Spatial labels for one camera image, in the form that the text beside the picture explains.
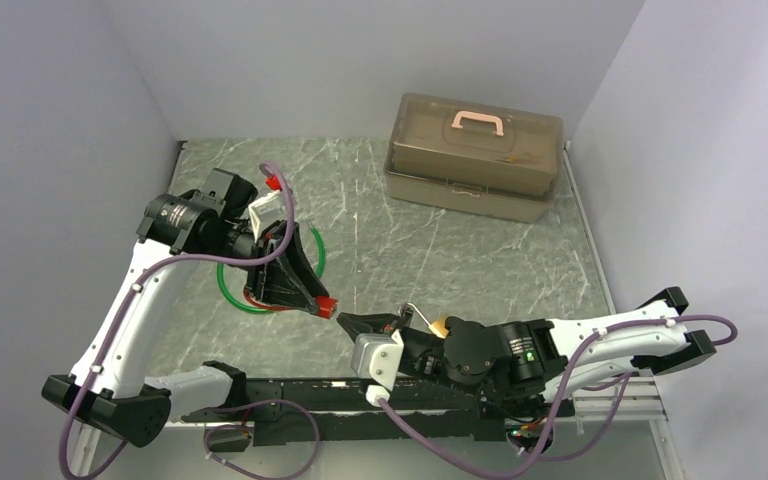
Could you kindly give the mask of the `red cable lock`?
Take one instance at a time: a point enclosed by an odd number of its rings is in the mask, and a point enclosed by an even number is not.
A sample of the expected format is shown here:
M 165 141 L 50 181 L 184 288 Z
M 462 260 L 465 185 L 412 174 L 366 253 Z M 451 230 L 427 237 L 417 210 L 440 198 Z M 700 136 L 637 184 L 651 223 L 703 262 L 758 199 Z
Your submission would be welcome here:
M 266 310 L 268 312 L 283 312 L 283 311 L 291 310 L 291 307 L 262 304 L 256 301 L 248 293 L 245 294 L 245 299 L 253 307 L 261 310 Z M 315 308 L 314 308 L 314 311 L 312 312 L 312 315 L 319 318 L 330 319 L 333 317 L 336 311 L 337 305 L 338 305 L 337 299 L 325 297 L 325 296 L 318 296 L 315 298 Z

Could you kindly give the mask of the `brass padlock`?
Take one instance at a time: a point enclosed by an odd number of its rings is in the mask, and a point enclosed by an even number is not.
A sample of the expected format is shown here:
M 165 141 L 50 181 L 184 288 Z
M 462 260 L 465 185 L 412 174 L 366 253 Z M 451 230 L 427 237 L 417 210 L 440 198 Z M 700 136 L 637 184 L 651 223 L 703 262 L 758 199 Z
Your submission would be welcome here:
M 446 326 L 446 315 L 431 320 L 412 302 L 404 303 L 399 309 L 399 314 L 410 318 L 418 317 L 425 324 L 428 331 L 438 338 L 443 339 L 448 336 L 449 330 Z

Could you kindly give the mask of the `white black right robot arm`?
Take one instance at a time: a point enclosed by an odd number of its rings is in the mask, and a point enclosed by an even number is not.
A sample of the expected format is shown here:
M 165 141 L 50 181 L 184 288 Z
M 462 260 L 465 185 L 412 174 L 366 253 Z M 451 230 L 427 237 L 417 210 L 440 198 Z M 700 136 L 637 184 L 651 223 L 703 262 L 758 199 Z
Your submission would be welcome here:
M 635 371 L 670 374 L 711 356 L 716 343 L 690 328 L 686 302 L 669 288 L 637 310 L 590 319 L 537 319 L 484 325 L 448 316 L 432 333 L 411 327 L 416 310 L 341 313 L 354 343 L 352 369 L 367 401 L 389 399 L 398 375 L 534 415 L 558 397 Z

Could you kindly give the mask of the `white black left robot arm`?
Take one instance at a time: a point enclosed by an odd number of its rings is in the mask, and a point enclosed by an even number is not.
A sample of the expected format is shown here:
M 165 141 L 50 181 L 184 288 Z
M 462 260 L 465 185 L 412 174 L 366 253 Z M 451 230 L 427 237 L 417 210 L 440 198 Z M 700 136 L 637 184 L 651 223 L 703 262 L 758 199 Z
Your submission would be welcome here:
M 239 417 L 248 394 L 236 368 L 212 361 L 169 377 L 147 374 L 171 308 L 202 262 L 244 270 L 245 296 L 261 309 L 334 315 L 337 302 L 303 251 L 287 179 L 271 162 L 260 169 L 265 193 L 216 168 L 202 187 L 146 206 L 114 303 L 71 371 L 46 380 L 48 402 L 136 447 L 151 443 L 170 419 L 199 410 Z

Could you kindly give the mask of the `beige plastic toolbox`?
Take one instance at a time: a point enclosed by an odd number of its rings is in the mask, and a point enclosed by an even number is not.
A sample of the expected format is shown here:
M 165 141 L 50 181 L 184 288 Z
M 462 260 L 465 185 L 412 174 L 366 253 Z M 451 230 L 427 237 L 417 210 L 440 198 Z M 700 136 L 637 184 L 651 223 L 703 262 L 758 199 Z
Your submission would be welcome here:
M 534 223 L 563 163 L 560 118 L 417 93 L 402 96 L 383 173 L 390 197 Z

